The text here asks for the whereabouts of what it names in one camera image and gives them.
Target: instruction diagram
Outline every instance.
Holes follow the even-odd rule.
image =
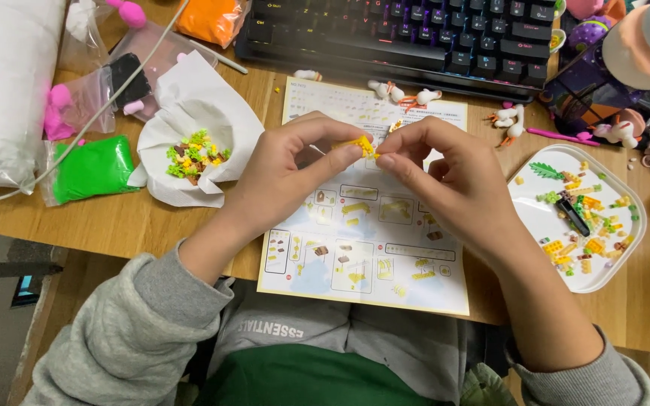
[[[288,79],[285,93],[283,123],[320,110],[372,134],[374,147],[399,119],[406,125],[436,115],[462,129],[466,123],[462,103],[431,102],[405,114],[369,91],[299,79]],[[261,261],[260,292],[469,314],[462,244],[372,159],[307,196],[266,234]]]

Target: person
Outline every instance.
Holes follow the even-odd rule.
[[[356,145],[330,148],[361,134],[317,112],[262,134],[206,224],[160,259],[133,258],[92,293],[35,366],[23,404],[173,404],[196,343],[215,335],[195,404],[460,404],[463,321],[220,279],[239,250],[361,158]],[[432,149],[444,158],[426,173]],[[497,275],[516,343],[506,355],[526,404],[650,406],[648,376],[589,322],[519,220],[492,147],[427,117],[377,152],[377,165]],[[514,404],[493,399],[483,404]]]

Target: pink stick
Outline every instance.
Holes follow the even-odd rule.
[[[600,144],[595,141],[589,141],[585,139],[578,139],[575,138],[574,136],[566,136],[563,134],[558,134],[556,132],[550,132],[546,130],[541,130],[541,129],[526,129],[527,132],[531,134],[536,134],[540,136],[544,136],[546,138],[553,138],[553,139],[562,139],[564,141],[570,141],[570,142],[575,142],[577,144],[583,144],[583,145],[591,145],[593,147],[598,147]]]

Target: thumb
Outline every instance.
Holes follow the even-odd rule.
[[[357,145],[344,145],[330,150],[307,168],[298,171],[298,177],[309,189],[315,190],[362,157],[362,148]]]
[[[402,155],[383,154],[378,157],[375,164],[399,180],[431,208],[438,207],[438,203],[444,198],[448,198],[448,194],[452,192],[451,189],[425,173],[415,162]]]

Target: black keyboard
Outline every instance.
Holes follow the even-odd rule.
[[[235,54],[529,103],[555,0],[254,0]]]

